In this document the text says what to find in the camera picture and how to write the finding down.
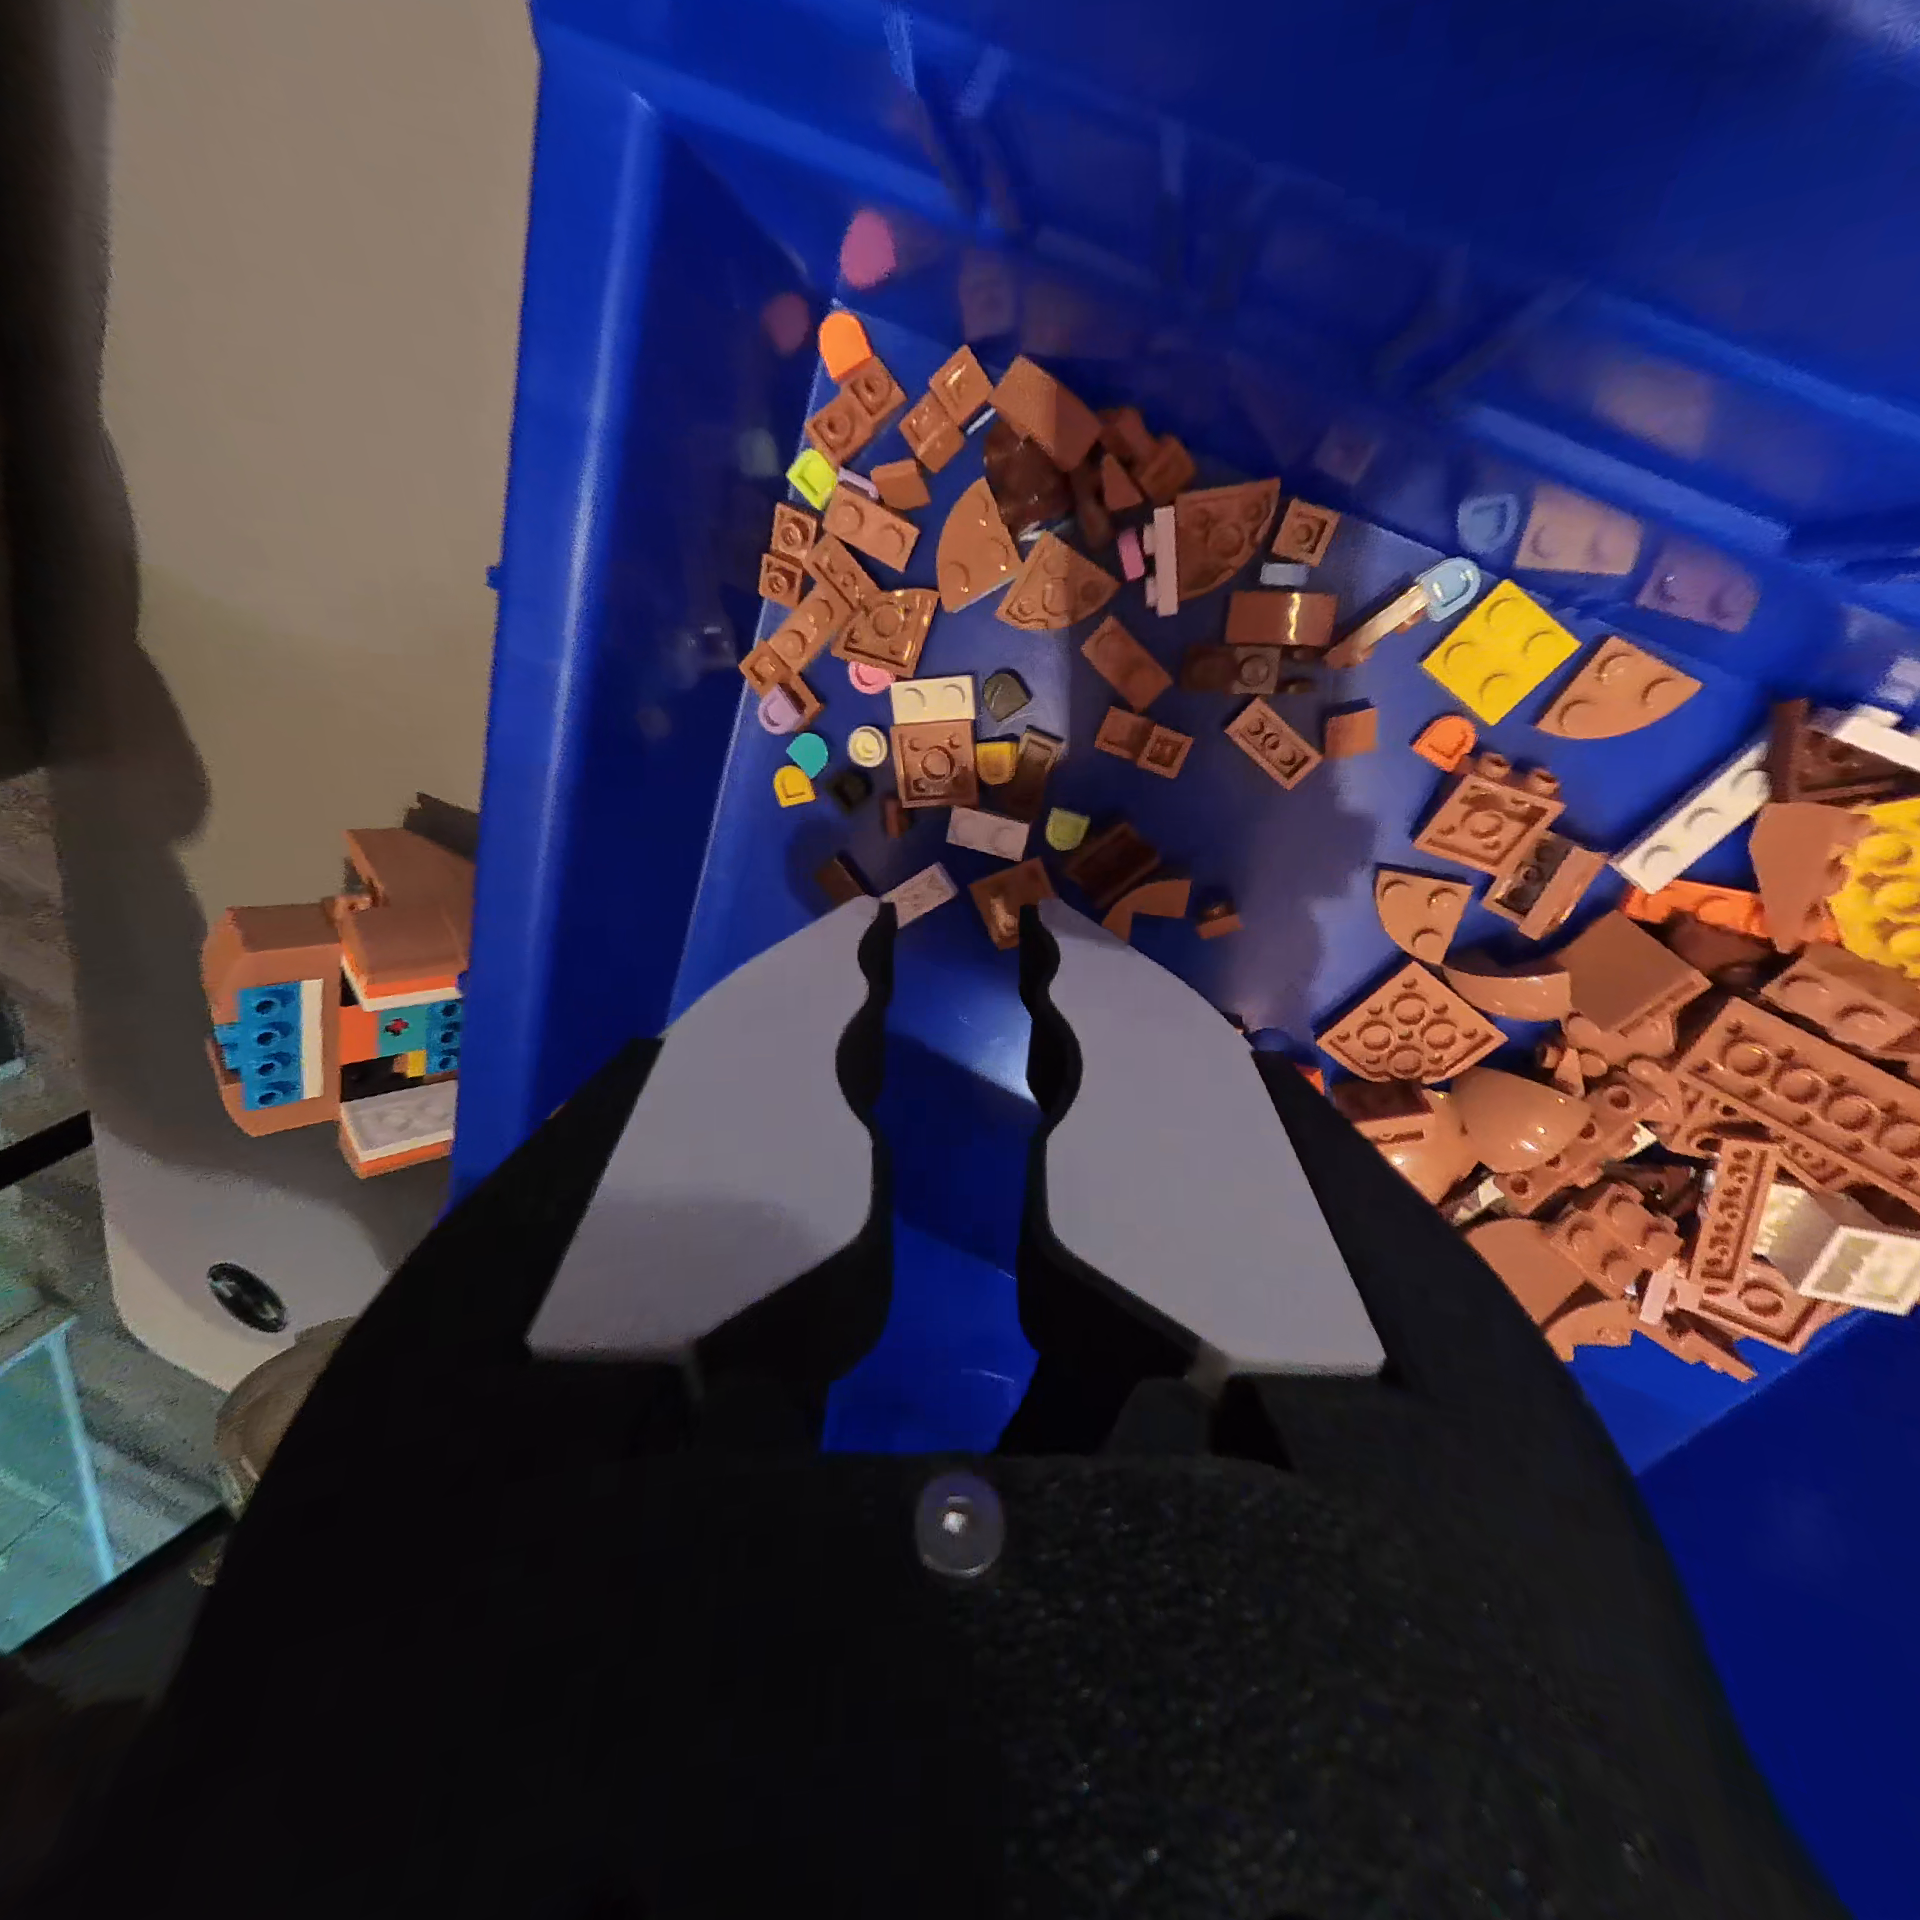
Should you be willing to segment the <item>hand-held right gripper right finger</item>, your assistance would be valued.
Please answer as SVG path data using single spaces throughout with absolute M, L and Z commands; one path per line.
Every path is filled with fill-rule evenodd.
M 1020 993 L 1040 1120 L 1017 1299 L 1035 1353 L 1107 1374 L 1379 1374 L 1247 1039 L 1058 899 L 1021 911 Z

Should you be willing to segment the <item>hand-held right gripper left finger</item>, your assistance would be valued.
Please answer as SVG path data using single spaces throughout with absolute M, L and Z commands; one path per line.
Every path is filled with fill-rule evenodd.
M 567 1360 L 692 1360 L 825 1389 L 891 1308 L 874 1108 L 896 908 L 857 895 L 660 1035 L 527 1335 Z

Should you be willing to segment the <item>pile of lego pieces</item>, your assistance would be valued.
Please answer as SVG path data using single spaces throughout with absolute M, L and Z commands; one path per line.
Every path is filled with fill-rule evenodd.
M 939 826 L 994 951 L 1067 894 L 1098 963 L 1161 919 L 1275 988 L 1299 925 L 1307 1083 L 1563 1360 L 1751 1381 L 1740 1342 L 1916 1308 L 1916 734 L 1778 705 L 1603 854 L 1540 745 L 1677 774 L 1696 674 L 1275 477 L 1195 487 L 1029 359 L 908 396 L 851 313 L 820 347 L 742 675 L 814 721 L 841 663 L 891 720 L 837 766 L 788 734 L 781 807 Z

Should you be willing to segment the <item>blue plastic bin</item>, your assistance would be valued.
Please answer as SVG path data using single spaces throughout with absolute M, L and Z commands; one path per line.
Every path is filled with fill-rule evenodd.
M 532 4 L 534 171 L 481 798 L 476 1021 L 456 1188 L 591 1071 L 824 904 L 937 856 L 879 801 L 775 798 L 781 741 L 736 661 L 755 562 L 844 301 L 908 405 L 959 343 L 1141 410 L 1202 483 L 1284 477 L 1344 521 L 1322 591 L 1376 609 L 1452 557 L 1581 640 L 1479 741 L 1563 780 L 1610 856 L 1740 753 L 1778 700 L 1916 734 L 1916 4 Z M 1384 641 L 1339 690 L 1379 745 L 1293 793 L 1176 690 L 1176 782 L 1091 749 L 1072 636 L 994 598 L 931 640 L 1021 674 L 1066 734 L 1058 804 L 1131 820 L 1221 947 L 1147 956 L 1261 1043 L 1389 970 L 1379 867 L 1452 711 Z M 1647 732 L 1535 717 L 1626 636 L 1699 693 Z M 1014 956 L 970 904 L 902 934 L 888 1126 L 901 1272 L 828 1446 L 983 1446 L 1017 1328 Z M 1573 1378 L 1683 1568 L 1787 1813 L 1855 1916 L 1916 1916 L 1916 1312 L 1849 1315 L 1740 1384 L 1633 1339 Z

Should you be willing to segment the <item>small brown lego model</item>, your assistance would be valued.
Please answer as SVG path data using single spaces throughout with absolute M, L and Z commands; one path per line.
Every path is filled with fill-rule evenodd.
M 252 1137 L 331 1126 L 359 1180 L 456 1137 L 476 816 L 427 793 L 349 828 L 338 889 L 229 908 L 205 934 L 205 1052 Z

